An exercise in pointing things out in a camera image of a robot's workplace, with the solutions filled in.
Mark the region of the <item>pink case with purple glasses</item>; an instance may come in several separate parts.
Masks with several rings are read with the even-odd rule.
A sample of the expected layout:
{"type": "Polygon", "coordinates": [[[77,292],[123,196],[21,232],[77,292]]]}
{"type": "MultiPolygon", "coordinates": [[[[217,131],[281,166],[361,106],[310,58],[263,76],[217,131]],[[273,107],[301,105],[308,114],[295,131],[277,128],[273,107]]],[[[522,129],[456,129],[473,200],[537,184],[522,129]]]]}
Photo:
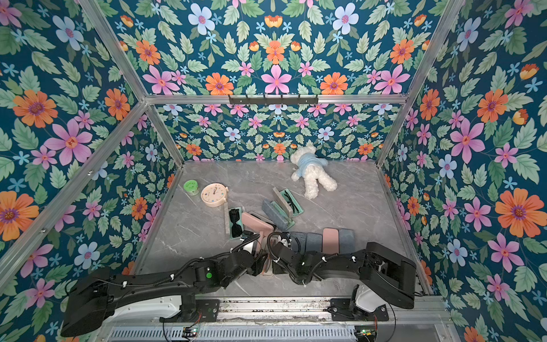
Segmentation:
{"type": "Polygon", "coordinates": [[[322,252],[334,255],[340,252],[339,230],[334,228],[323,229],[322,252]]]}

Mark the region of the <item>grey case with red glasses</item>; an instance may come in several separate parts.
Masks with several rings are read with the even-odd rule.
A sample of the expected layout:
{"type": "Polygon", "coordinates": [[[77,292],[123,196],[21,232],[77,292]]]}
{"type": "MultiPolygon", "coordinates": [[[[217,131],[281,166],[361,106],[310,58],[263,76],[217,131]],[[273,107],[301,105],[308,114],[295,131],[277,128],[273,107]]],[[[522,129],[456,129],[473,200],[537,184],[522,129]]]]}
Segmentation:
{"type": "Polygon", "coordinates": [[[353,230],[339,229],[338,231],[339,252],[342,255],[356,251],[356,238],[353,230]]]}

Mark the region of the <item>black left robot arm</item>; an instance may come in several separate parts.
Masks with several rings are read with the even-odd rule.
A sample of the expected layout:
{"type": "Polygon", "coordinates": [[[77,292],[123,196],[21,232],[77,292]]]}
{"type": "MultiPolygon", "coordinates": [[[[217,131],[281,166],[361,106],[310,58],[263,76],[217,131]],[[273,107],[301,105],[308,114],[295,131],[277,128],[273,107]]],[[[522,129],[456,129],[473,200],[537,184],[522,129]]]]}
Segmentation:
{"type": "Polygon", "coordinates": [[[91,333],[124,306],[166,296],[183,299],[210,294],[227,288],[245,274],[257,276],[264,267],[266,252],[255,255],[245,249],[255,240],[249,238],[229,252],[191,259],[167,272],[123,275],[107,268],[98,269],[79,279],[68,292],[60,335],[76,337],[91,333]]]}

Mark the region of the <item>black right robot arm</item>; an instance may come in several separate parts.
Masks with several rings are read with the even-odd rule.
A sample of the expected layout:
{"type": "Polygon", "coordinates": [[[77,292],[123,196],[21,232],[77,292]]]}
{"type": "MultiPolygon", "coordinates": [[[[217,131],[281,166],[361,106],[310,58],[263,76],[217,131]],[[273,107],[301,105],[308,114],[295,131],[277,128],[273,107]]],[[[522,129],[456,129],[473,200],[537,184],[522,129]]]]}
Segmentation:
{"type": "Polygon", "coordinates": [[[314,280],[357,279],[392,306],[415,307],[417,265],[413,260],[377,242],[369,242],[365,249],[348,254],[328,255],[316,251],[300,254],[282,241],[273,243],[272,238],[276,236],[282,233],[271,233],[266,248],[272,261],[293,283],[305,286],[314,280]]]}

